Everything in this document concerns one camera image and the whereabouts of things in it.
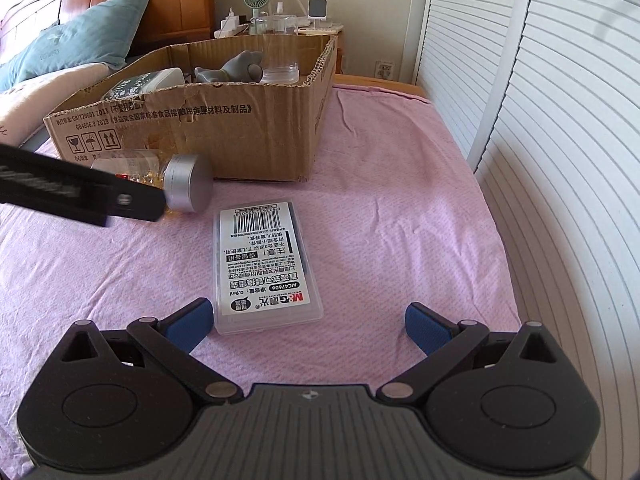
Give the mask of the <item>clear plastic jar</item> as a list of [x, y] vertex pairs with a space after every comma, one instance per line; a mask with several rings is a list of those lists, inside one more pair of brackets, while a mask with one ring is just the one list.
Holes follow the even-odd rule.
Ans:
[[262, 39], [262, 83], [295, 84], [299, 78], [298, 54], [295, 34], [275, 34], [271, 15], [256, 20], [256, 34]]

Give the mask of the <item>yellow capsule bottle silver cap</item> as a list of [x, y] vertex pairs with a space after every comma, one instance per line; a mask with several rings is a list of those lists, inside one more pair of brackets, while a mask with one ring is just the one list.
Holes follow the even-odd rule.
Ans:
[[170, 211], [200, 214], [206, 211], [213, 196], [213, 170], [203, 155], [128, 150], [100, 155], [91, 168], [161, 188]]

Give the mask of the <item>pink cloth cover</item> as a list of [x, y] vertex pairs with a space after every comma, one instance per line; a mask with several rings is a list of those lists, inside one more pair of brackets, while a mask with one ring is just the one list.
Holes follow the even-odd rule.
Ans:
[[430, 103], [371, 88], [329, 95], [303, 183], [218, 181], [204, 214], [106, 228], [1, 209], [1, 467], [30, 463], [15, 415], [70, 324], [120, 330], [213, 298], [221, 209], [290, 200], [323, 316], [210, 334], [195, 356], [242, 388], [256, 382], [383, 382], [421, 359], [405, 332], [413, 301], [513, 332], [520, 319], [501, 238], [456, 142]]

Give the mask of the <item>brown cardboard box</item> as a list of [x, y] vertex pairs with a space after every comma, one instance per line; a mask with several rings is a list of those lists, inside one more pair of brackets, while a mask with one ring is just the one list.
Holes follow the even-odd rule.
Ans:
[[[147, 148], [203, 155], [221, 179], [306, 181], [333, 84], [334, 39], [295, 35], [295, 84], [198, 82], [194, 76], [195, 67], [219, 68], [244, 50], [262, 51], [262, 39], [239, 36], [157, 49], [77, 91], [43, 122], [60, 157], [82, 166], [101, 154]], [[185, 84], [102, 100], [122, 79], [171, 67], [182, 70]]]

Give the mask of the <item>white router box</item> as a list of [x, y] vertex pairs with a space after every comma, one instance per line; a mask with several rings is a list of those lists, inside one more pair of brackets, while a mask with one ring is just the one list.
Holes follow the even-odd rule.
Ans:
[[276, 13], [271, 15], [271, 27], [275, 34], [295, 34], [299, 27], [304, 27], [309, 21], [302, 16], [286, 14], [282, 1], [277, 2]]

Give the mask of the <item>wooden nightstand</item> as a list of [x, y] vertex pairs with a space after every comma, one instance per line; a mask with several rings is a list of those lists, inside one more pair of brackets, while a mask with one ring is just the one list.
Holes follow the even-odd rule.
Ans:
[[336, 65], [335, 73], [343, 73], [344, 61], [344, 26], [337, 25], [335, 27], [311, 28], [304, 27], [296, 30], [299, 35], [303, 36], [327, 36], [336, 39]]

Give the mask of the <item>wall power outlet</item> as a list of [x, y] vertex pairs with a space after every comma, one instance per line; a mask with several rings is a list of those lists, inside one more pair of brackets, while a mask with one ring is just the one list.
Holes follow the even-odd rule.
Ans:
[[394, 64], [392, 62], [376, 61], [374, 66], [374, 76], [378, 79], [392, 80], [394, 74]]

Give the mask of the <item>grey cat figurine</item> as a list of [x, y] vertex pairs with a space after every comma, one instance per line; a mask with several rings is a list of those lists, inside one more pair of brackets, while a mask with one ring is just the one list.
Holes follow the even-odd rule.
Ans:
[[230, 58], [219, 70], [195, 67], [198, 82], [259, 82], [262, 80], [262, 51], [244, 50]]

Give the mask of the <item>white green medical bottle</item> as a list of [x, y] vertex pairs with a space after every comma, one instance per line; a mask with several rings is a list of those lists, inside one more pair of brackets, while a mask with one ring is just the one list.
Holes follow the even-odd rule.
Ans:
[[129, 99], [185, 83], [186, 80], [179, 67], [165, 68], [157, 72], [122, 79], [104, 93], [102, 100]]

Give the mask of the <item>green mini desk fan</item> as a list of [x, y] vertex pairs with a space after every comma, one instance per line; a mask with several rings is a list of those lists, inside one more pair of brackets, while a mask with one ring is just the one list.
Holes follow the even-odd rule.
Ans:
[[256, 20], [259, 18], [260, 11], [268, 6], [270, 0], [243, 0], [245, 5], [252, 11], [250, 16], [250, 34], [256, 35]]

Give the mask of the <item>pink floral quilt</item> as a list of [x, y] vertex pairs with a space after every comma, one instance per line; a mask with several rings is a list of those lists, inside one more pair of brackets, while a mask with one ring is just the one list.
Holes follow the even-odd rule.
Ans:
[[109, 73], [105, 64], [89, 63], [25, 80], [2, 91], [1, 143], [21, 146], [43, 126], [43, 118], [55, 107]]

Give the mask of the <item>white power strip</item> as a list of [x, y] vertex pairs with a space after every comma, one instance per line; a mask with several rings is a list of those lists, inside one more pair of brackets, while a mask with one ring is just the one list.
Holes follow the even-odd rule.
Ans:
[[220, 22], [220, 27], [214, 32], [215, 39], [224, 39], [242, 34], [246, 31], [246, 24], [241, 22], [241, 17], [230, 8], [228, 15]]

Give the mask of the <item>white smart display clock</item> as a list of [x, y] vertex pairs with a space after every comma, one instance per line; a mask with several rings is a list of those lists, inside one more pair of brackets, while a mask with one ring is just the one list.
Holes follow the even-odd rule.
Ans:
[[323, 22], [328, 17], [328, 0], [308, 0], [308, 20], [311, 23]]

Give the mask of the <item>blue pillow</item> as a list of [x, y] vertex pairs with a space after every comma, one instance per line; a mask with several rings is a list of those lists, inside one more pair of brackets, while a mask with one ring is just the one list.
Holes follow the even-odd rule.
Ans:
[[65, 24], [53, 25], [1, 65], [1, 89], [41, 75], [104, 63], [125, 65], [150, 0], [105, 0]]

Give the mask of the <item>clear plastic labelled case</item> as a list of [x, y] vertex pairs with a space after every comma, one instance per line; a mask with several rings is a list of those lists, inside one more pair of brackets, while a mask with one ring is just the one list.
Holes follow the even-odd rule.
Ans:
[[322, 319], [322, 301], [292, 202], [223, 209], [215, 238], [218, 334], [261, 332]]

